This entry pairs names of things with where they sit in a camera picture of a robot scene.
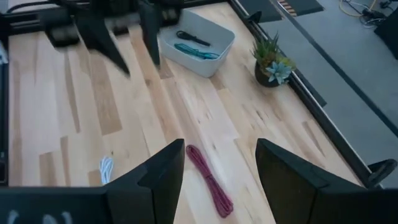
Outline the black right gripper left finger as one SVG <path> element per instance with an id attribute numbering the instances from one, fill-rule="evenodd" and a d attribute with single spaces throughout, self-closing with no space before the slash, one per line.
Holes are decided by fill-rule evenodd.
<path id="1" fill-rule="evenodd" d="M 176 139 L 105 185 L 113 224 L 173 224 L 182 187 L 185 143 Z"/>

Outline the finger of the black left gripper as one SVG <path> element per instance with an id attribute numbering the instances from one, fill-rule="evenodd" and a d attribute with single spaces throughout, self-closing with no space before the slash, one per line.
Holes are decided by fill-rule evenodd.
<path id="1" fill-rule="evenodd" d="M 130 76 L 129 68 L 112 40 L 103 19 L 76 18 L 76 28 L 87 49 L 103 54 L 119 67 L 125 76 Z"/>
<path id="2" fill-rule="evenodd" d="M 147 0 L 139 0 L 138 6 L 142 38 L 154 65 L 158 67 L 160 65 L 159 45 L 157 41 L 159 31 L 158 8 L 155 4 Z"/>

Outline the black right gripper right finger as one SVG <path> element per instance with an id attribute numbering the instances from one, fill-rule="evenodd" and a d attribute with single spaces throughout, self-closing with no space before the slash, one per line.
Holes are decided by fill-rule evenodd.
<path id="1" fill-rule="evenodd" d="M 339 177 L 259 138 L 256 164 L 276 224 L 309 224 L 318 190 Z"/>

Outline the translucent grey plastic bin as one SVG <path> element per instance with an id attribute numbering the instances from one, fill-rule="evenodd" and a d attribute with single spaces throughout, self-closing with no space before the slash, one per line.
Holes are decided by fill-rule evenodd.
<path id="1" fill-rule="evenodd" d="M 235 34 L 184 9 L 177 25 L 159 34 L 161 54 L 198 75 L 214 75 L 234 42 Z"/>

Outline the potted succulent plant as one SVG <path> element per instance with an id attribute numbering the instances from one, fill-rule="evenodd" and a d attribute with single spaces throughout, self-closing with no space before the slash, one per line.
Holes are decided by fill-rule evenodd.
<path id="1" fill-rule="evenodd" d="M 274 88 L 288 83 L 296 69 L 295 63 L 280 52 L 278 40 L 279 34 L 276 33 L 273 39 L 256 40 L 253 45 L 255 78 L 264 87 Z"/>

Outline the black hazard-striped floor mat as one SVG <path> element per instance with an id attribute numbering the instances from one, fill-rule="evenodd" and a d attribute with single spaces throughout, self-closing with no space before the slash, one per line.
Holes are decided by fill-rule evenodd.
<path id="1" fill-rule="evenodd" d="M 277 2 L 291 16 L 302 16 L 324 10 L 317 0 L 277 0 Z"/>

